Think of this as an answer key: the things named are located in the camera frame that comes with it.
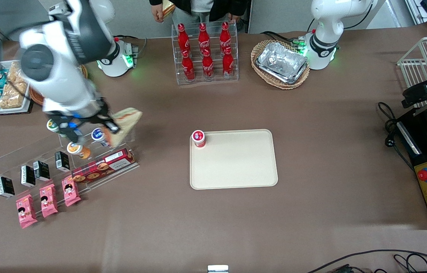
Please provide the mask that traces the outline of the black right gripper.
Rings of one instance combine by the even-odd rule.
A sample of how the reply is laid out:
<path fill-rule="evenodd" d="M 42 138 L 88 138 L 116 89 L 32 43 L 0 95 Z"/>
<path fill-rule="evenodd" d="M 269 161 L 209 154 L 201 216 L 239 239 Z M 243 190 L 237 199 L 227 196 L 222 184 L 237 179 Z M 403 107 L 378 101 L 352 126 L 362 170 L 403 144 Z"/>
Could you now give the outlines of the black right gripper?
<path fill-rule="evenodd" d="M 99 112 L 89 116 L 80 116 L 78 113 L 62 113 L 60 111 L 49 111 L 48 117 L 58 126 L 58 133 L 65 135 L 73 143 L 82 143 L 84 139 L 80 127 L 84 123 L 102 124 L 112 134 L 117 134 L 121 128 L 114 121 L 105 121 L 105 116 L 109 115 L 109 105 L 105 100 L 97 101 Z"/>

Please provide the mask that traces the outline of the bare person hand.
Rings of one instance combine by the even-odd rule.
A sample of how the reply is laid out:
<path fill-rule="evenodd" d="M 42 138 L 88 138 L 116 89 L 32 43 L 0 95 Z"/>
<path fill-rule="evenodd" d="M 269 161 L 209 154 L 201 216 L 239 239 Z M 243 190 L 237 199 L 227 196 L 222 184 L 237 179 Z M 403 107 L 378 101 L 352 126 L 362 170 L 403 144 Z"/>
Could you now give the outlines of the bare person hand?
<path fill-rule="evenodd" d="M 153 18 L 158 23 L 163 23 L 163 5 L 151 5 L 151 14 L 153 15 Z"/>

